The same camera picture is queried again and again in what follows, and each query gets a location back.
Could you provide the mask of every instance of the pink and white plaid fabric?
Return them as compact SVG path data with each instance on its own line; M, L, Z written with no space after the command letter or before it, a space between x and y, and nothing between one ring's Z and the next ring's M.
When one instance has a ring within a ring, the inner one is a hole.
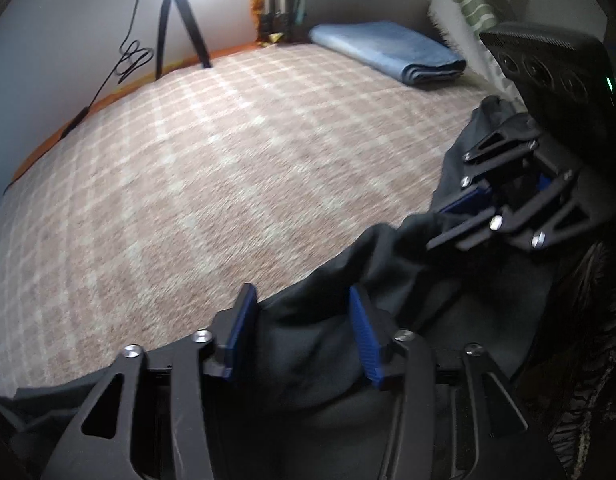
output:
M0 206L0 395L204 327L427 208L485 96L314 45L179 70L89 118Z

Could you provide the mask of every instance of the power cord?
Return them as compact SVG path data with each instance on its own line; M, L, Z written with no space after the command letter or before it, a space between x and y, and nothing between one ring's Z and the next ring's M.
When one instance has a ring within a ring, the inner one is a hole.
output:
M150 47L142 47L139 40L133 40L128 46L126 46L126 41L130 38L130 33L133 30L134 17L137 14L137 6L139 6L139 0L134 0L133 15L132 18L130 18L130 26L128 27L126 37L121 42L121 45L119 45L119 54L121 56L119 61L117 61L113 69L108 74L108 77L106 77L104 82L101 84L99 90L97 90L97 93L92 98L92 101L90 101L90 104L83 108L83 110L80 111L77 116L70 121L70 124L68 124L68 126L66 126L66 128L62 131L60 139L66 137L84 120L86 115L90 112L90 107L95 103L97 97L99 96L99 93L113 75L118 76L119 80L117 81L117 84L121 84L135 70L143 67L146 63L149 63L154 57L154 49Z

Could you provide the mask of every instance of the folded blue fabric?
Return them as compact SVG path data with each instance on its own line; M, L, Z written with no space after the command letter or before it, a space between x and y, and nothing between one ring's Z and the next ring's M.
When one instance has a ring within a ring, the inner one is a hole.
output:
M317 25L310 39L410 86L451 79L466 68L446 46L392 22Z

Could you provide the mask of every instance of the bed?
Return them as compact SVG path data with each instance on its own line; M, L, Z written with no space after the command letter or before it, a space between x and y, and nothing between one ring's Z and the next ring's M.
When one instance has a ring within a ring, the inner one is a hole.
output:
M488 92L305 44L179 70L55 146L0 206L0 395L171 342L424 211Z

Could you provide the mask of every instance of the tripod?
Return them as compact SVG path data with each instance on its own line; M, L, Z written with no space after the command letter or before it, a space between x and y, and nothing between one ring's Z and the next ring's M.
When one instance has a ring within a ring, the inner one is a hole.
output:
M159 79L163 73L163 48L166 43L166 28L168 27L168 15L170 12L170 4L172 0L163 0L161 4L161 13L159 14L159 32L157 34L157 71L156 77ZM187 30L190 41L192 41L197 56L203 65L203 68L212 68L210 64L210 56L208 49L205 46L197 22L190 8L188 0L175 0L179 14L184 22L185 30Z

